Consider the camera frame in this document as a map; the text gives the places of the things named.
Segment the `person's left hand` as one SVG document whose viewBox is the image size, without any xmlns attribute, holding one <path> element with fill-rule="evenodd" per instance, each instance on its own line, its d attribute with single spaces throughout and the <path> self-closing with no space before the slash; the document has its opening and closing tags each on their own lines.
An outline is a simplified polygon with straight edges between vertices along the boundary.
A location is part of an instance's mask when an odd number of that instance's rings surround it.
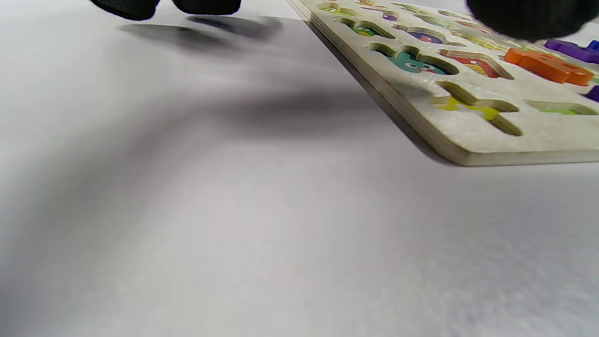
<svg viewBox="0 0 599 337">
<path fill-rule="evenodd" d="M 88 0 L 129 21 L 154 17 L 160 0 Z M 191 15 L 232 15 L 241 0 L 171 0 Z M 516 40 L 538 41 L 570 36 L 598 17 L 598 0 L 465 0 L 471 15 L 495 32 Z"/>
</svg>

